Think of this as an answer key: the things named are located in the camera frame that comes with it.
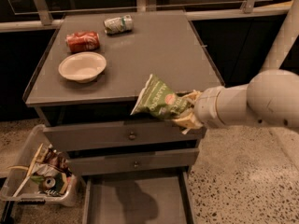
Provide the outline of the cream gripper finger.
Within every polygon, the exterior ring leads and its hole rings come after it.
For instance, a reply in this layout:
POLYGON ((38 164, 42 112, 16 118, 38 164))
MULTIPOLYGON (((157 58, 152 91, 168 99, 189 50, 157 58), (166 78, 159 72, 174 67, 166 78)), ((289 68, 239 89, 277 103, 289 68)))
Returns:
POLYGON ((201 96, 201 94, 202 93, 200 91, 193 91, 188 94, 185 94, 183 98, 186 99, 192 105, 195 105, 197 99, 201 96))
POLYGON ((200 129, 203 124, 196 118, 193 113, 189 113, 187 116, 180 117, 178 119, 173 119, 173 122, 179 127, 185 129, 200 129))

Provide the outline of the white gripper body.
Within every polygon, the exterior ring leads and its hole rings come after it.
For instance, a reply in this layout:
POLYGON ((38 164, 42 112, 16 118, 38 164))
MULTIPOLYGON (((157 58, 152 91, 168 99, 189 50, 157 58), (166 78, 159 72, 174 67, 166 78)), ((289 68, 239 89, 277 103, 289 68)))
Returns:
POLYGON ((217 111, 217 100, 222 90, 222 86, 209 88, 195 102, 194 115, 206 128, 218 129, 224 127, 217 111))

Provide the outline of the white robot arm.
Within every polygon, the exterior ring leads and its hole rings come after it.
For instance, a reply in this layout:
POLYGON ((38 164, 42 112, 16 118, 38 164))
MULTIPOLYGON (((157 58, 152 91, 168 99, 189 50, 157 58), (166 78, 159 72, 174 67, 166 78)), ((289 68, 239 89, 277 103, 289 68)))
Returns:
POLYGON ((195 91, 186 98, 192 111, 175 123, 190 129, 244 125, 299 130, 299 76, 285 70, 266 70, 246 85, 195 91))

